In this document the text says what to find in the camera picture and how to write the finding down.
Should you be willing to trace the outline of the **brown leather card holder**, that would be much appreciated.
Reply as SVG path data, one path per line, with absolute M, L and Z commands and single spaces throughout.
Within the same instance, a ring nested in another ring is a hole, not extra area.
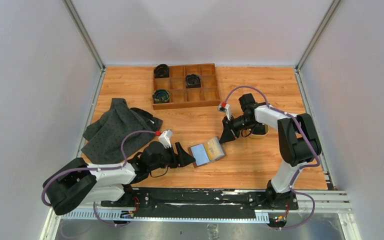
M 216 162 L 227 155 L 217 136 L 203 143 L 190 146 L 188 152 L 195 159 L 193 163 L 195 168 Z

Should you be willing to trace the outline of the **yellow oval card tray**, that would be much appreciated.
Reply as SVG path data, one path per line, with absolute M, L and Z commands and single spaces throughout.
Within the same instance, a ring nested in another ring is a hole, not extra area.
M 249 129 L 248 136 L 252 139 L 262 139 L 269 133 L 269 127 L 265 124 L 257 124 Z

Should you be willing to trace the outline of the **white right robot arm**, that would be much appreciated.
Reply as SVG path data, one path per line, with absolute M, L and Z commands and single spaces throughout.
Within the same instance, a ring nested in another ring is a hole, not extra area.
M 308 113 L 292 114 L 268 103 L 257 103 L 251 93 L 239 98 L 243 114 L 234 117 L 230 106 L 222 102 L 218 106 L 225 113 L 222 120 L 221 144 L 234 141 L 245 129 L 255 126 L 277 130 L 282 162 L 275 176 L 267 183 L 264 203 L 278 209 L 293 197 L 293 187 L 303 169 L 321 164 L 322 147 L 312 117 Z

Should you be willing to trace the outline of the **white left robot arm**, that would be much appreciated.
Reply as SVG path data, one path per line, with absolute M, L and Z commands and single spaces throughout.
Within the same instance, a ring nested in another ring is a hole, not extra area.
M 179 142 L 165 148 L 158 141 L 152 141 L 127 163 L 88 164 L 78 157 L 43 183 L 41 197 L 58 216 L 93 202 L 111 201 L 126 207 L 133 201 L 127 186 L 147 179 L 156 169 L 182 168 L 195 161 Z

